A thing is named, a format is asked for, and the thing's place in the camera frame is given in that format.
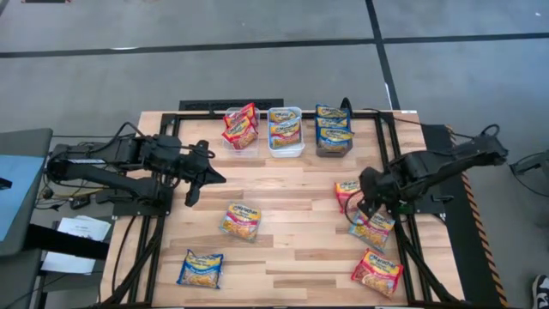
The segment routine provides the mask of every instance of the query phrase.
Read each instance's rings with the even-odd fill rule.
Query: yellow noodle packet
[[[221,222],[220,229],[241,239],[254,241],[256,240],[260,220],[261,210],[231,202]]]

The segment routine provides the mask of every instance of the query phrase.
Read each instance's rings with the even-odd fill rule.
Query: gray floor
[[[384,37],[549,31],[545,1],[374,3]],[[0,52],[371,37],[361,0],[11,0],[0,17]],[[467,134],[498,123],[511,161],[549,148],[548,39],[386,49],[402,109]],[[373,45],[0,59],[0,72],[0,131],[110,134],[142,110],[173,110],[179,100],[282,97],[312,107],[348,96],[355,107],[389,108]],[[531,278],[549,274],[549,201],[505,167],[475,168],[469,176],[508,300],[531,306]],[[524,180],[549,193],[537,172]],[[33,221],[109,211],[37,212]],[[96,294],[54,293],[47,307],[86,306]]]

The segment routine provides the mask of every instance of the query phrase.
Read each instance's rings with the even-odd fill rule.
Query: clear plastic bin
[[[235,112],[240,112],[242,108],[241,107],[229,107],[225,115],[228,116]],[[256,121],[257,121],[257,128],[261,128],[260,126],[260,117],[259,117],[259,110],[256,108]],[[228,153],[231,154],[231,156],[238,157],[238,158],[253,158],[257,157],[259,155],[259,140],[256,139],[253,141],[248,147],[244,149],[235,149],[231,143],[225,140],[223,138],[223,148],[229,150]]]
[[[301,135],[301,142],[299,144],[294,144],[294,145],[291,145],[291,146],[282,147],[280,149],[272,149],[271,148],[271,142],[270,142],[270,131],[271,131],[270,112],[275,112],[275,111],[279,111],[279,110],[287,110],[287,109],[295,112],[298,115],[298,117],[301,117],[301,109],[298,108],[298,107],[276,107],[276,108],[271,108],[267,111],[267,121],[268,121],[267,145],[268,145],[268,151],[271,153],[271,155],[274,158],[296,158],[296,157],[299,157],[301,155],[301,153],[303,152],[303,149],[305,148],[305,142],[304,142],[304,139],[303,139],[304,127],[303,127],[303,122],[301,121],[301,119],[299,120],[299,128],[301,129],[301,130],[299,130],[299,134]]]

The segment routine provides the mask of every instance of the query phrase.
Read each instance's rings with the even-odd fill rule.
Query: noodle packet label
[[[368,248],[354,269],[351,280],[390,298],[396,291],[403,269],[402,265],[393,264]]]
[[[343,214],[345,213],[345,206],[347,204],[347,199],[351,197],[351,195],[360,190],[360,183],[359,181],[345,181],[340,183],[335,183],[335,198],[337,198],[337,201],[340,204],[340,212]],[[364,197],[364,194],[362,192],[355,194],[353,197],[351,197],[351,200],[349,200],[349,208],[347,212],[352,212],[358,209],[357,204],[362,200],[362,197]]]
[[[241,239],[255,241],[260,220],[261,210],[231,202],[220,229]]]
[[[183,261],[177,284],[190,285],[205,288],[220,288],[221,265],[223,254],[208,256],[196,256],[191,250],[187,250],[187,256]]]
[[[317,117],[317,126],[319,128],[347,128],[347,118],[322,118]]]
[[[277,109],[269,112],[268,118],[272,123],[282,123],[297,118],[298,115],[290,109]]]
[[[387,219],[378,213],[368,221],[368,217],[361,211],[357,211],[353,219],[353,225],[349,233],[360,238],[366,244],[383,253],[389,233],[395,225],[395,221]]]
[[[281,124],[271,124],[269,135],[272,149],[300,143],[301,117],[288,120]]]
[[[244,149],[257,139],[256,128],[249,117],[241,118],[221,134],[235,149]]]
[[[241,118],[248,117],[251,121],[251,124],[257,128],[257,119],[256,119],[256,103],[250,103],[240,110],[240,112],[235,112],[230,115],[223,116],[223,121],[227,128],[232,127],[236,122]]]
[[[354,133],[345,128],[320,128],[317,131],[318,147],[329,152],[343,153],[349,148]]]
[[[317,116],[323,118],[347,118],[348,112],[339,108],[317,104]]]

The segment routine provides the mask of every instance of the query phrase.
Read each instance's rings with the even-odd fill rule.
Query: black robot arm
[[[182,148],[188,154],[181,154]],[[81,143],[77,146],[58,144],[48,161],[46,174],[56,183],[84,179],[130,194],[131,199],[155,205],[167,203],[171,191],[181,180],[190,183],[185,205],[194,205],[200,188],[208,184],[225,183],[226,179],[209,164],[214,153],[208,142],[182,146],[176,136],[121,136],[107,143]],[[114,167],[111,172],[104,165]],[[156,178],[133,179],[124,172],[145,169],[155,172]]]
[[[382,204],[412,203],[427,190],[470,167],[499,166],[509,151],[488,127],[470,141],[445,151],[414,151],[392,160],[386,173],[367,167],[359,176],[365,198],[359,209],[369,218]]]

